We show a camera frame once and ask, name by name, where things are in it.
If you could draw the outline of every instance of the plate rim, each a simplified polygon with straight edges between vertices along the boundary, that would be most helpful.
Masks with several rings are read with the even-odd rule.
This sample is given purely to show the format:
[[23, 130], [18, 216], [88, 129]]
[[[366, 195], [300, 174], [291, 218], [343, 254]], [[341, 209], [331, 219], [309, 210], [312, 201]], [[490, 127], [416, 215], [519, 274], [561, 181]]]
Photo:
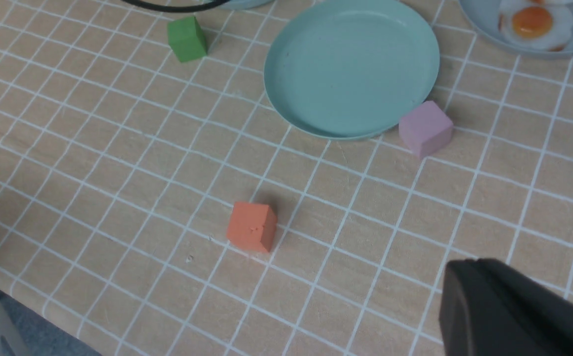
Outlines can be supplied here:
[[[275, 39], [273, 39], [271, 46], [269, 47], [268, 53], [266, 54], [266, 59], [264, 60], [264, 69], [263, 69], [263, 82], [264, 82], [264, 92], [266, 93], [266, 98], [268, 99], [269, 103], [271, 103], [271, 106], [273, 107], [273, 109], [275, 110], [275, 112], [277, 112], [277, 114], [282, 118], [282, 120], [285, 120], [286, 122], [288, 122], [288, 124], [290, 124], [291, 126], [293, 126], [294, 128], [303, 131], [304, 133], [307, 133], [309, 135], [313, 135], [315, 137], [320, 137], [323, 139], [328, 139], [328, 140], [362, 140], [362, 139], [368, 139], [368, 138], [372, 138], [375, 137], [377, 135], [380, 135], [382, 133], [384, 133], [385, 131], [388, 131], [392, 128], [394, 128], [395, 126], [398, 125], [398, 122], [394, 123], [394, 124], [390, 124], [390, 126], [386, 126], [385, 128], [381, 129], [381, 130], [376, 130], [376, 131], [372, 131], [371, 133], [364, 133], [364, 134], [359, 134], [359, 135], [350, 135], [350, 136], [334, 136], [334, 135], [322, 135], [319, 133], [314, 133], [311, 131], [306, 130], [305, 128], [300, 128], [299, 125], [295, 124], [294, 122], [292, 122], [291, 120], [287, 119], [284, 115], [282, 115], [282, 113], [280, 113], [280, 111], [275, 107], [275, 104], [273, 104], [273, 100], [271, 99], [271, 95], [269, 94], [269, 85], [267, 85], [267, 79], [266, 79], [266, 73], [267, 73], [267, 68], [268, 68], [268, 63], [269, 63], [269, 59], [271, 57], [271, 52], [274, 51], [274, 44], [278, 41], [278, 39], [282, 36], [285, 36], [284, 33], [286, 32], [286, 30], [293, 26], [293, 22], [295, 20], [297, 20], [298, 18], [300, 18], [300, 16], [304, 15], [305, 13], [308, 13], [309, 11], [312, 11], [312, 9], [314, 9], [315, 7], [318, 6], [330, 6], [327, 5], [329, 3], [332, 2], [338, 2], [338, 1], [345, 1], [345, 0], [325, 0], [324, 2], [320, 2], [316, 5], [313, 5], [311, 7], [309, 7], [308, 9], [305, 9], [304, 11], [302, 11], [300, 14], [298, 14], [295, 18], [293, 18], [293, 20], [291, 20], [289, 23], [286, 24], [286, 26], [284, 26], [284, 28], [282, 30], [280, 30], [279, 34], [275, 37]], [[359, 2], [355, 2], [355, 4], [358, 3], [363, 3], [366, 1], [376, 1], [376, 2], [380, 2], [381, 0], [359, 0]], [[426, 92], [426, 94], [424, 95], [424, 98], [422, 100], [417, 101], [417, 103], [415, 104], [415, 106], [412, 108], [415, 109], [417, 108], [420, 104], [422, 104], [427, 97], [429, 97], [429, 93], [431, 93], [431, 91], [433, 90], [436, 81], [438, 79], [438, 74], [440, 72], [440, 45], [438, 43], [438, 39], [436, 38], [436, 34], [433, 31], [433, 27], [431, 26], [431, 24], [429, 22], [427, 22], [427, 20], [425, 20], [425, 18], [415, 9], [413, 9], [412, 7], [400, 2], [399, 0], [391, 0], [390, 2], [395, 3], [395, 6], [400, 6], [400, 7], [405, 7], [406, 9], [408, 9], [409, 11], [413, 12], [416, 14], [416, 16], [418, 16], [418, 18], [420, 19], [419, 22], [424, 23], [424, 25], [426, 26], [427, 29], [429, 29], [429, 31], [427, 32], [427, 36], [433, 40], [433, 47], [435, 48], [436, 52], [435, 52], [435, 57], [436, 57], [436, 63], [434, 64], [435, 67], [435, 72], [433, 75], [433, 78], [429, 78], [427, 83], [429, 84], [427, 87], [429, 88], [429, 90]]]

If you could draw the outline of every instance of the black cable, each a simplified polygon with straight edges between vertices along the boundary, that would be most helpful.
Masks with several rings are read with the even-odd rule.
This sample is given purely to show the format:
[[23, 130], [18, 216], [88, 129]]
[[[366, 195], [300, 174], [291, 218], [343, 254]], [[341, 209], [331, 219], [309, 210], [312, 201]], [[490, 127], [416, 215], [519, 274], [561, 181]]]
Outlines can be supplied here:
[[205, 4], [201, 5], [193, 5], [193, 6], [166, 6], [166, 5], [157, 5], [151, 2], [145, 2], [142, 0], [122, 0], [130, 5], [141, 7], [142, 9], [148, 9], [152, 11], [159, 11], [162, 13], [195, 13], [199, 11], [205, 11], [209, 9], [213, 9], [214, 7], [220, 6], [225, 2], [229, 2], [230, 0], [214, 0], [211, 2], [206, 2]]

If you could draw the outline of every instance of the blue plate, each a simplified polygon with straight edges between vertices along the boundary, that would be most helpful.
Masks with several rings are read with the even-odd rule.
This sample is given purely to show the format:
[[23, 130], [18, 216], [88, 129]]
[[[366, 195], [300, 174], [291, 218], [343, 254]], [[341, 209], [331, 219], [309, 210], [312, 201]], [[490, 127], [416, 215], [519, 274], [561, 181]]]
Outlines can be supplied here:
[[264, 64], [269, 100], [289, 123], [328, 139], [362, 139], [398, 124], [440, 67], [429, 24], [395, 0], [326, 0], [291, 21]]

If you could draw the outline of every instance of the fried egg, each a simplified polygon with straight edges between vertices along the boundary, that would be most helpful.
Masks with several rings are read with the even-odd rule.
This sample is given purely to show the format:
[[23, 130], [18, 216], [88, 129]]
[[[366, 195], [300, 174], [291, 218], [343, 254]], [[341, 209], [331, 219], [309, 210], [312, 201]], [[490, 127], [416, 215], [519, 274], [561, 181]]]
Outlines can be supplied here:
[[567, 5], [573, 3], [573, 0], [530, 0], [539, 5]]
[[508, 42], [519, 47], [563, 50], [572, 37], [572, 12], [564, 5], [541, 6], [538, 1], [502, 0], [499, 31]]

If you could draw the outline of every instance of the block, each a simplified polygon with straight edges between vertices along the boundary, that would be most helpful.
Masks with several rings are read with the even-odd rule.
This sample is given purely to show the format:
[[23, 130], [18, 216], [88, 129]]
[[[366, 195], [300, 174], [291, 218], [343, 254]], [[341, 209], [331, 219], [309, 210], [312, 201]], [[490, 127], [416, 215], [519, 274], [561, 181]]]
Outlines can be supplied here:
[[180, 62], [207, 56], [205, 34], [194, 16], [168, 22], [168, 44]]
[[236, 201], [227, 239], [241, 250], [270, 252], [276, 228], [277, 216], [269, 205]]
[[420, 159], [445, 147], [453, 133], [453, 122], [433, 101], [405, 115], [398, 126], [404, 144]]

